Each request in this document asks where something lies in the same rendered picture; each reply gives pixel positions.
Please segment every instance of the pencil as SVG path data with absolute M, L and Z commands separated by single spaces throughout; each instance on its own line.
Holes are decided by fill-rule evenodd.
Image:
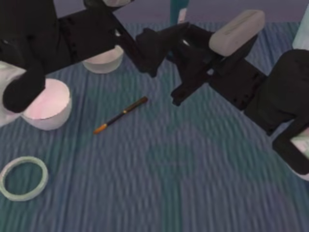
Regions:
M 130 105 L 129 107 L 124 109 L 123 112 L 118 114 L 116 117 L 112 118 L 110 121 L 108 121 L 107 123 L 104 123 L 102 126 L 97 128 L 96 130 L 94 130 L 93 133 L 94 134 L 99 134 L 101 131 L 105 130 L 108 126 L 110 126 L 111 124 L 113 124 L 114 122 L 119 120 L 122 116 L 124 116 L 125 114 L 131 112 L 132 110 L 134 110 L 135 108 L 139 107 L 140 105 L 146 103 L 147 101 L 148 101 L 147 97 L 142 97 L 137 102 L 133 103 L 132 105 Z

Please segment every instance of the white ring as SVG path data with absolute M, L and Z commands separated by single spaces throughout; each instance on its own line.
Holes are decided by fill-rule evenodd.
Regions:
M 23 195 L 15 195 L 8 192 L 5 188 L 5 178 L 8 173 L 16 166 L 23 163 L 34 163 L 37 164 L 42 169 L 42 179 L 38 186 L 30 191 L 29 193 Z M 46 187 L 48 182 L 48 170 L 44 162 L 38 158 L 27 156 L 19 157 L 11 162 L 9 162 L 0 173 L 0 192 L 9 200 L 14 202 L 25 202 L 37 197 Z

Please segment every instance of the orange and black stick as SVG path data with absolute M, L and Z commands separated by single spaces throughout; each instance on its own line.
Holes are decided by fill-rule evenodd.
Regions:
M 137 108 L 138 106 L 146 103 L 148 101 L 147 97 L 143 97 L 141 99 L 139 99 L 137 102 L 133 103 L 132 105 L 130 105 L 128 108 L 126 108 L 122 113 L 120 113 L 119 115 L 117 115 L 116 117 L 114 117 L 113 119 L 111 119 L 110 121 L 108 121 L 107 123 L 103 124 L 102 126 L 100 126 L 99 128 L 97 128 L 93 133 L 94 134 L 99 134 L 101 131 L 103 131 L 104 129 L 106 129 L 109 125 L 111 125 L 112 123 L 114 123 L 115 121 L 117 121 L 118 119 L 120 119 L 123 115 L 129 113 L 130 111 L 134 110 L 135 108 Z

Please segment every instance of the bowl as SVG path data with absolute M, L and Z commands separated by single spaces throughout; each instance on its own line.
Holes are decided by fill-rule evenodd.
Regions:
M 60 128 L 70 116 L 72 98 L 63 82 L 47 78 L 45 90 L 24 111 L 22 118 L 32 126 L 45 130 Z
M 120 46 L 83 61 L 86 69 L 97 74 L 115 71 L 121 64 L 124 51 Z

